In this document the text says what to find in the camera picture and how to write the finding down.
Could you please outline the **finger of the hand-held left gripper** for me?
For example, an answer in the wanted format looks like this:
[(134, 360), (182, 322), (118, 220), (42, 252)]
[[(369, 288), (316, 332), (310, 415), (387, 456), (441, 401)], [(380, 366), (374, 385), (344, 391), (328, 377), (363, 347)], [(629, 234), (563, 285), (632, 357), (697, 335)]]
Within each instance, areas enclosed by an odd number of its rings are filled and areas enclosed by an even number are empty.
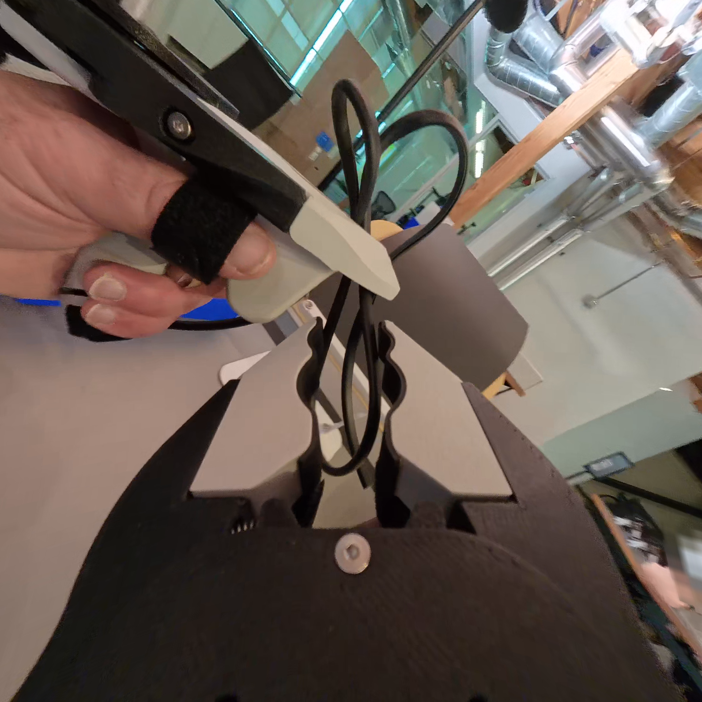
[(323, 195), (305, 201), (289, 227), (292, 240), (332, 272), (392, 300), (400, 285), (381, 242)]

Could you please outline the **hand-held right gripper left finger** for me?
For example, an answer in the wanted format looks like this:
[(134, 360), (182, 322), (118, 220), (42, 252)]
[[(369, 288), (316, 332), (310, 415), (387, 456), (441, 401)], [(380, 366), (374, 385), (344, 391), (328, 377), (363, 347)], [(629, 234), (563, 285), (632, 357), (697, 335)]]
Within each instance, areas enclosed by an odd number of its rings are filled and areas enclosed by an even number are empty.
[(323, 325), (313, 319), (261, 356), (238, 382), (190, 487), (197, 497), (298, 500), (321, 479), (312, 408)]

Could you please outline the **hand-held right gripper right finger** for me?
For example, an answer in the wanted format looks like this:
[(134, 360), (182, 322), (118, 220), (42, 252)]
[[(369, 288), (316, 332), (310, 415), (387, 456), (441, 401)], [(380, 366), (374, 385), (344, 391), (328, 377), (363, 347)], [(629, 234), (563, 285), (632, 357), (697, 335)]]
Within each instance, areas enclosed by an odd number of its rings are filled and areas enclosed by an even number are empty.
[(378, 332), (389, 410), (377, 503), (509, 501), (513, 489), (461, 379), (393, 322)]

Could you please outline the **large blue bin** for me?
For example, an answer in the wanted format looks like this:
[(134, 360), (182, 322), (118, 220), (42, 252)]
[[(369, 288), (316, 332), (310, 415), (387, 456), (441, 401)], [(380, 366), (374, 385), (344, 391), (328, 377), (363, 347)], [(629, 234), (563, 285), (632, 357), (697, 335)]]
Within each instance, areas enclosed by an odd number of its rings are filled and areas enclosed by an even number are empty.
[[(31, 307), (65, 307), (65, 304), (59, 300), (14, 298), (14, 301)], [(238, 317), (239, 315), (231, 308), (230, 304), (225, 299), (214, 298), (208, 303), (182, 315), (180, 320), (225, 321), (237, 319)]]

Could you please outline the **person's left hand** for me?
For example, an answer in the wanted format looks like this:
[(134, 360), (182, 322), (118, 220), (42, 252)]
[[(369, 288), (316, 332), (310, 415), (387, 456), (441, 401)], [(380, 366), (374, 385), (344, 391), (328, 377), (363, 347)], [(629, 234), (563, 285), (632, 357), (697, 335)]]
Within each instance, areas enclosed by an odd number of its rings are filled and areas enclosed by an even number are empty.
[[(73, 88), (1, 72), (1, 294), (57, 296), (84, 247), (110, 232), (150, 242), (158, 217), (188, 181), (138, 147), (131, 127)], [(153, 275), (98, 263), (83, 275), (82, 319), (119, 338), (168, 329), (223, 294), (230, 279), (268, 274), (275, 242), (250, 224), (207, 286), (173, 266)]]

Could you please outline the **black board with wooden rim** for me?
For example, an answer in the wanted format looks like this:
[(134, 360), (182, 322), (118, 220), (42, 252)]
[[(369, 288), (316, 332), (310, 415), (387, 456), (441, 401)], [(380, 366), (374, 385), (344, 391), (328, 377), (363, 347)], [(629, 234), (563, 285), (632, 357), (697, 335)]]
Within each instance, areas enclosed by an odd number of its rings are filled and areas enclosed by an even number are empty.
[(393, 263), (399, 294), (378, 297), (391, 321), (462, 381), (486, 390), (522, 350), (529, 325), (450, 224)]

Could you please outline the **cardboard panel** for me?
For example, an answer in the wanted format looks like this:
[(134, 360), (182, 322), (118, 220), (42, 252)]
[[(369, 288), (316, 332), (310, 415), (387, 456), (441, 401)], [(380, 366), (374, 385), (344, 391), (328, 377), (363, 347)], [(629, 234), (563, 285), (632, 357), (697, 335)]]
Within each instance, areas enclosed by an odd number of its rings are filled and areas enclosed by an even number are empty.
[(343, 79), (354, 82), (378, 113), (417, 68), (426, 47), (421, 34), (401, 46), (396, 37), (377, 42), (372, 30), (359, 39), (340, 23), (300, 75), (301, 95), (288, 100), (254, 133), (318, 186), (338, 162), (333, 87)]

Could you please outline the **small dark sign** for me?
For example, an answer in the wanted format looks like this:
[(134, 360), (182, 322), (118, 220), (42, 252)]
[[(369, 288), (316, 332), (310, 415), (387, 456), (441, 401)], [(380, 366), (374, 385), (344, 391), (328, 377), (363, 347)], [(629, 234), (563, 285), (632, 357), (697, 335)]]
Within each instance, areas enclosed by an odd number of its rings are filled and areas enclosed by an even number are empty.
[(608, 456), (584, 464), (584, 470), (593, 478), (609, 478), (635, 467), (624, 452), (615, 452)]

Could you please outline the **wooden ceiling beam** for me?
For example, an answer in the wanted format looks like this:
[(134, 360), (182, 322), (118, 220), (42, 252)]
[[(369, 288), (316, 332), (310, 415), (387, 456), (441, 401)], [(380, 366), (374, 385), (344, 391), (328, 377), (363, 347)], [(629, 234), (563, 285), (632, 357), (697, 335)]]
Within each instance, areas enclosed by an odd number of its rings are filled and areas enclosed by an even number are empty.
[(454, 227), (459, 229), (469, 223), (483, 207), (561, 143), (565, 136), (608, 105), (637, 72), (638, 68), (627, 50), (617, 49), (580, 89), (544, 118), (461, 195), (449, 215)]

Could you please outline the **silver ceiling pipe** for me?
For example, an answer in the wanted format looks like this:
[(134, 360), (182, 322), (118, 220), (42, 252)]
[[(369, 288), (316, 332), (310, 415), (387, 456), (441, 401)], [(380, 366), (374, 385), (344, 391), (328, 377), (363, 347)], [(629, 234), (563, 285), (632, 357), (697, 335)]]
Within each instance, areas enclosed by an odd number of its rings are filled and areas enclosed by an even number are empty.
[[(680, 231), (691, 233), (701, 219), (701, 119), (693, 121), (663, 145), (664, 155), (671, 158), (671, 171), (675, 177), (666, 192), (675, 203), (672, 217), (685, 219), (676, 224)], [(519, 198), (517, 189), (507, 188), (503, 194), (513, 196), (510, 206), (497, 215), (496, 220), (468, 243), (469, 250), (488, 271), (498, 273), (509, 268), (524, 256), (519, 250), (529, 250), (533, 245), (528, 239), (546, 231), (545, 239), (557, 236), (556, 230), (579, 220), (603, 218), (596, 214), (615, 203), (619, 195), (634, 186), (634, 178), (615, 173), (607, 183), (599, 175), (604, 169), (595, 169), (567, 183), (566, 178), (553, 182), (541, 180), (526, 188)]]

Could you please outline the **large silver ceiling duct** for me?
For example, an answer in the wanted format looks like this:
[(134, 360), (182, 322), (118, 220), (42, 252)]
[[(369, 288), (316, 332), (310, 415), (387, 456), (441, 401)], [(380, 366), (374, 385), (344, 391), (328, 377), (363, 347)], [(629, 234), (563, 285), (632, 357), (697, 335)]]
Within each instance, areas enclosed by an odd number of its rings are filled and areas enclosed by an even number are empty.
[(490, 29), (486, 68), (498, 81), (544, 105), (557, 107), (580, 89), (611, 55), (625, 51), (637, 71), (682, 58), (668, 97), (654, 98), (641, 117), (611, 102), (588, 122), (590, 131), (624, 139), (625, 152), (654, 149), (701, 115), (701, 2), (605, 1), (567, 39), (537, 1), (487, 4)]

